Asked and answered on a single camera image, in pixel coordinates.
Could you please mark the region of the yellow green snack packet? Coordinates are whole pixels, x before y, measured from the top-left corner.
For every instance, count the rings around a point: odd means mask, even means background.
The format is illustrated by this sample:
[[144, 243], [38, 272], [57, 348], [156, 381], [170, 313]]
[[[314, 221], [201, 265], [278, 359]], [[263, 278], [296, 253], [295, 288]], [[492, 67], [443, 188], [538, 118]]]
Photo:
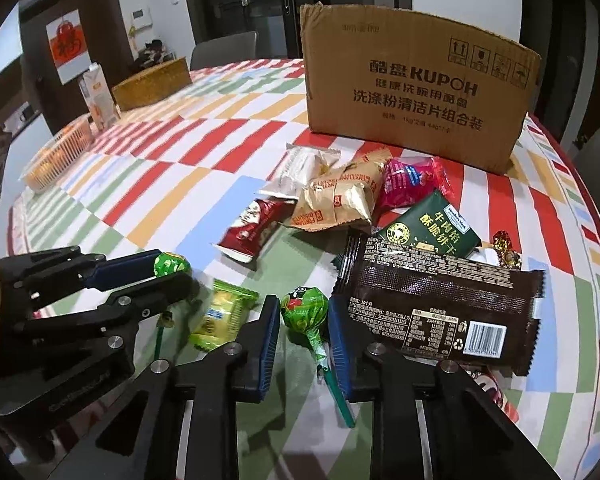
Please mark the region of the yellow green snack packet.
[[246, 314], [259, 300], [254, 290], [215, 278], [210, 304], [188, 341], [198, 350], [210, 352], [232, 342]]

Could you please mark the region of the green lollipop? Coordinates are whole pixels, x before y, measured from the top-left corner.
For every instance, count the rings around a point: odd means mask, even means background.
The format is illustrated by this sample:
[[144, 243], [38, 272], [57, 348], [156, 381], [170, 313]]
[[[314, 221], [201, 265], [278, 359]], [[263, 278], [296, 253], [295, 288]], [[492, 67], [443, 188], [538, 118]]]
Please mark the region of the green lollipop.
[[280, 308], [288, 330], [308, 341], [316, 362], [317, 374], [324, 378], [344, 423], [348, 428], [353, 428], [355, 419], [329, 366], [322, 339], [322, 328], [328, 318], [328, 299], [317, 287], [299, 286], [283, 296]]
[[[186, 272], [192, 274], [192, 267], [189, 262], [181, 255], [172, 254], [172, 252], [160, 252], [154, 261], [154, 273], [156, 278], [173, 274], [176, 272]], [[157, 321], [156, 342], [154, 348], [154, 359], [160, 358], [164, 331], [174, 326], [173, 314], [171, 308], [167, 307]]]

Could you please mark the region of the dark brown snack bag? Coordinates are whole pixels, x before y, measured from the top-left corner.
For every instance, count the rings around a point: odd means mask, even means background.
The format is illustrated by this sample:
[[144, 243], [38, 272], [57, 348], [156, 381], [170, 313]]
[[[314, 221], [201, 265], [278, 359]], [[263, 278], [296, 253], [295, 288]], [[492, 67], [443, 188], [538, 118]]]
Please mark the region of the dark brown snack bag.
[[349, 231], [334, 291], [352, 320], [406, 356], [529, 374], [542, 270], [509, 270]]

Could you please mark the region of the red white snack packet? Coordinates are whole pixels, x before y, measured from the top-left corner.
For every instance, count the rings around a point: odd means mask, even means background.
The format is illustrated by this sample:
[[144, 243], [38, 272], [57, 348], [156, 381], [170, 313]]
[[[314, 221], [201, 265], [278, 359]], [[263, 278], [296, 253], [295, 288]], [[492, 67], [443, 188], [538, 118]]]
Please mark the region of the red white snack packet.
[[233, 260], [252, 263], [291, 211], [290, 200], [256, 198], [227, 228], [215, 247]]

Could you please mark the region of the dark green biscuit packet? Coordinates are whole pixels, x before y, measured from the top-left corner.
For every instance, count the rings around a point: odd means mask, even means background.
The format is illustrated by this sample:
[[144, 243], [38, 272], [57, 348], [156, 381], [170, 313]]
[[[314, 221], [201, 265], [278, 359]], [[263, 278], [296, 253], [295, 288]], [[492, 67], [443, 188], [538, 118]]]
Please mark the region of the dark green biscuit packet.
[[458, 258], [468, 257], [481, 245], [477, 233], [440, 191], [408, 208], [376, 235], [393, 245]]

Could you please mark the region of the gold red candy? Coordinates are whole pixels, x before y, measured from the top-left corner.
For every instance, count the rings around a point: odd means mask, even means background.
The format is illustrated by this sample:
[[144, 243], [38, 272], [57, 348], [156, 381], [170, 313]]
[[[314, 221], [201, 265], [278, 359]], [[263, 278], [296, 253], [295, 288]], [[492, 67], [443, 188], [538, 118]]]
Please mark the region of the gold red candy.
[[492, 246], [498, 254], [500, 266], [507, 269], [521, 269], [521, 256], [514, 251], [512, 239], [506, 231], [498, 231], [492, 236]]

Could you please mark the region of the beige fortune biscuits packet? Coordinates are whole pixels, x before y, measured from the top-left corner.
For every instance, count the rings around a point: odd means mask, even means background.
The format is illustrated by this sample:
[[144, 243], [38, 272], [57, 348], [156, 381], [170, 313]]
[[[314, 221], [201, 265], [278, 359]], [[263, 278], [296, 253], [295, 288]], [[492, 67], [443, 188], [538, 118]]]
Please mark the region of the beige fortune biscuits packet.
[[314, 178], [300, 193], [289, 225], [306, 232], [370, 226], [390, 159], [381, 148]]

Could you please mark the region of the pink snack packet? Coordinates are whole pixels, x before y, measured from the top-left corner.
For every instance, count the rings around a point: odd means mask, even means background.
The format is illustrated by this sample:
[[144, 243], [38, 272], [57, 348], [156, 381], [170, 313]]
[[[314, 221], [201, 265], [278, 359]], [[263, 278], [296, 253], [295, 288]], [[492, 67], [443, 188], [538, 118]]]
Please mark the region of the pink snack packet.
[[385, 166], [376, 211], [383, 214], [411, 207], [439, 191], [450, 203], [455, 193], [439, 157], [410, 156], [390, 159]]

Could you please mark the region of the white cream snack packet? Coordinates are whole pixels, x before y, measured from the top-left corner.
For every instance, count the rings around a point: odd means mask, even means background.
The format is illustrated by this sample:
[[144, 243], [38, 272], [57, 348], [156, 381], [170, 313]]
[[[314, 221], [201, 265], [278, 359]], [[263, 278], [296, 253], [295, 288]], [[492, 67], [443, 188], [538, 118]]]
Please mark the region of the white cream snack packet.
[[286, 146], [286, 152], [262, 186], [259, 195], [279, 200], [298, 200], [309, 182], [339, 162], [341, 152], [314, 146]]

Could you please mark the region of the white basket of oranges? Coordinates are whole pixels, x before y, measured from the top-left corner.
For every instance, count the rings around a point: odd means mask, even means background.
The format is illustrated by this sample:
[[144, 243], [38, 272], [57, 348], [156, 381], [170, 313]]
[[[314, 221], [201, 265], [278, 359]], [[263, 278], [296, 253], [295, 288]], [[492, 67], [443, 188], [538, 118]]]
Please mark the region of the white basket of oranges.
[[84, 114], [73, 119], [31, 158], [20, 174], [20, 181], [35, 193], [44, 191], [56, 182], [93, 142], [91, 115]]

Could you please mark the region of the colourful checked tablecloth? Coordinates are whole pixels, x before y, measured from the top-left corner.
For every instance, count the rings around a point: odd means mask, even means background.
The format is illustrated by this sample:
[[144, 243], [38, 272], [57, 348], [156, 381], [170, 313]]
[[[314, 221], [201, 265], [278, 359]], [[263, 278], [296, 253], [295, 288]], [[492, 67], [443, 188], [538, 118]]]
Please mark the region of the colourful checked tablecloth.
[[[338, 234], [280, 229], [254, 269], [216, 243], [252, 201], [289, 144], [372, 144], [310, 130], [299, 61], [197, 70], [166, 100], [126, 113], [51, 188], [4, 197], [0, 253], [78, 245], [119, 257], [143, 248], [184, 256], [205, 274], [261, 295], [299, 285], [329, 292]], [[482, 240], [510, 235], [528, 269], [543, 270], [540, 334], [527, 376], [501, 378], [526, 437], [564, 479], [600, 464], [600, 215], [572, 163], [534, 117], [504, 176], [448, 163], [455, 205]], [[370, 461], [368, 405], [343, 425], [310, 352], [280, 338], [265, 400], [238, 411], [245, 479], [362, 479]]]

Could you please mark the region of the white juice carton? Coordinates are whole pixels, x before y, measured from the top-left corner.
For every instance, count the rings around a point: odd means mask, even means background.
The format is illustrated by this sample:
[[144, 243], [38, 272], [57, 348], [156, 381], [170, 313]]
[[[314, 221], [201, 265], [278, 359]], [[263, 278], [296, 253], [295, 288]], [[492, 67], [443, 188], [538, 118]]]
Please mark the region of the white juice carton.
[[85, 104], [99, 132], [114, 125], [120, 118], [116, 102], [108, 87], [102, 66], [92, 63], [79, 81]]

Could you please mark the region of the woven straw box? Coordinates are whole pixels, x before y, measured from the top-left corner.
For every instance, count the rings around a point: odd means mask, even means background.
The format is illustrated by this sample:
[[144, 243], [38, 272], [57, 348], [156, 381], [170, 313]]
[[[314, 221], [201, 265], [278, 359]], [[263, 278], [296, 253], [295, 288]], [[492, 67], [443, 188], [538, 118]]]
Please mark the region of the woven straw box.
[[122, 112], [155, 104], [192, 83], [185, 58], [177, 58], [125, 79], [111, 89]]

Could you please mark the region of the grey dining chair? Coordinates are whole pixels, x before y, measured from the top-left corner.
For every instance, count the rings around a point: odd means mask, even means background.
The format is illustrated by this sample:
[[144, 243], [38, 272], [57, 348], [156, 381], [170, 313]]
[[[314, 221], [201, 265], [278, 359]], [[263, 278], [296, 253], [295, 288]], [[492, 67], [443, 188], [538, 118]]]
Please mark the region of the grey dining chair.
[[189, 62], [190, 70], [223, 66], [253, 60], [257, 54], [258, 34], [254, 30], [211, 39], [196, 44]]

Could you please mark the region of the brown cardboard box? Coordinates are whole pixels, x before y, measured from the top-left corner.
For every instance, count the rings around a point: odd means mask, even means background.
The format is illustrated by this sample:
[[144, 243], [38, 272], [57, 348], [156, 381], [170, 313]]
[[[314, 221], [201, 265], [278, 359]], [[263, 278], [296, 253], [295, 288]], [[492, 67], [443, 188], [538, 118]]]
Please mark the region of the brown cardboard box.
[[504, 174], [540, 56], [427, 13], [305, 4], [300, 32], [310, 128]]

